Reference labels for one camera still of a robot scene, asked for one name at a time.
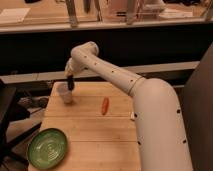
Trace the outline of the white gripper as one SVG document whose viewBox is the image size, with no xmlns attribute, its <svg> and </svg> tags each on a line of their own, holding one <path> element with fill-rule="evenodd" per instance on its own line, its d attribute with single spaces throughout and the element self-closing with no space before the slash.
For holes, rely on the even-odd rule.
<svg viewBox="0 0 213 171">
<path fill-rule="evenodd" d="M 65 76 L 67 77 L 68 90 L 72 91 L 75 87 L 73 76 L 84 70 L 84 65 L 70 58 L 65 66 Z"/>
</svg>

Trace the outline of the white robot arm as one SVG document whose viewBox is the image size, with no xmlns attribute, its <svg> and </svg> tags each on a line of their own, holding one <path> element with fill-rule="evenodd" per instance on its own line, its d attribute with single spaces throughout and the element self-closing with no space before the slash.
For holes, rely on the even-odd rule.
<svg viewBox="0 0 213 171">
<path fill-rule="evenodd" d="M 65 75 L 88 68 L 132 98 L 142 171 L 194 171 L 181 105 L 174 88 L 158 78 L 145 78 L 98 57 L 90 41 L 71 50 Z"/>
</svg>

